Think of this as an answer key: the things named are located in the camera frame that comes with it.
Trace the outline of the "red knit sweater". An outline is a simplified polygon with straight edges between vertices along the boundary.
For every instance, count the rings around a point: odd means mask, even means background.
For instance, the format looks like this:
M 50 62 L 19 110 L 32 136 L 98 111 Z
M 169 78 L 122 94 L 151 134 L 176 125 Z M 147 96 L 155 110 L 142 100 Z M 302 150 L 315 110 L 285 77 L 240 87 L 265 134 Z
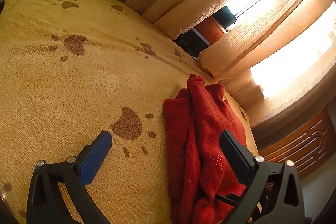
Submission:
M 163 104 L 172 223 L 219 223 L 232 207 L 216 194 L 241 196 L 245 190 L 219 146 L 225 130 L 246 144 L 224 92 L 222 84 L 205 85 L 203 77 L 190 75 L 187 88 Z

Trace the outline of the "ribbed peach curtain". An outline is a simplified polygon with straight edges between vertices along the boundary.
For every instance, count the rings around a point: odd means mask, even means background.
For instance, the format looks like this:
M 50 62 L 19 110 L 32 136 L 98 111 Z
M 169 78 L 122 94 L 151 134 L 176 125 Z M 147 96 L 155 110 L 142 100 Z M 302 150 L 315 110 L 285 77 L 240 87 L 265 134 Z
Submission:
M 232 79 L 300 36 L 334 0 L 261 0 L 242 22 L 203 50 L 199 60 L 216 80 Z

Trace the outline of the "black speaker box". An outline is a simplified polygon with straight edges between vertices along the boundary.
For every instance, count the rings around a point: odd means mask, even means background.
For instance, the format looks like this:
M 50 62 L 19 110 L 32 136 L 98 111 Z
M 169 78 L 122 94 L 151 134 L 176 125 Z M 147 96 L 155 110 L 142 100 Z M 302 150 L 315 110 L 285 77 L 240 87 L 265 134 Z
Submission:
M 198 57 L 201 51 L 213 45 L 224 34 L 225 29 L 222 25 L 213 16 L 209 16 L 192 29 L 180 34 L 174 42 L 190 56 Z

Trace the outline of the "carved wooden cabinet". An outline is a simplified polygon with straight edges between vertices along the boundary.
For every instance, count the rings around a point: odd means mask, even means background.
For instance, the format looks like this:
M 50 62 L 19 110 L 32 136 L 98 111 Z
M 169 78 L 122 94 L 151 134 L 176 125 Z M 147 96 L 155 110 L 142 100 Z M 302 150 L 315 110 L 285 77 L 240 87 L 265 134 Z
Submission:
M 259 154 L 269 162 L 291 160 L 300 179 L 319 169 L 335 154 L 335 129 L 327 108 Z

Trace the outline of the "teal box on sill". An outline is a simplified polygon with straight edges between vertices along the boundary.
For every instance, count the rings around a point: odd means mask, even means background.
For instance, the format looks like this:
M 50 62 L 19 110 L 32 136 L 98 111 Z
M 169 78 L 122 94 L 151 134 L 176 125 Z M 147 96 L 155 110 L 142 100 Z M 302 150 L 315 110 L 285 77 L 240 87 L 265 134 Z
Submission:
M 217 12 L 213 14 L 213 17 L 222 25 L 223 28 L 228 28 L 229 26 L 236 23 L 236 16 L 230 12 L 227 6 L 224 6 Z

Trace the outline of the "yellow paw print blanket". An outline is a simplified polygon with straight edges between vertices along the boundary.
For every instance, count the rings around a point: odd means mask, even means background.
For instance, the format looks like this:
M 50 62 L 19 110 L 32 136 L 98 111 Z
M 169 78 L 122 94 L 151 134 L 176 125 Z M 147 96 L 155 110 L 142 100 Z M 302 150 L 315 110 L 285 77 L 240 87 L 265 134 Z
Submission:
M 36 163 L 113 145 L 86 189 L 110 223 L 170 223 L 165 100 L 214 79 L 117 0 L 5 0 L 1 12 L 1 197 L 18 223 Z

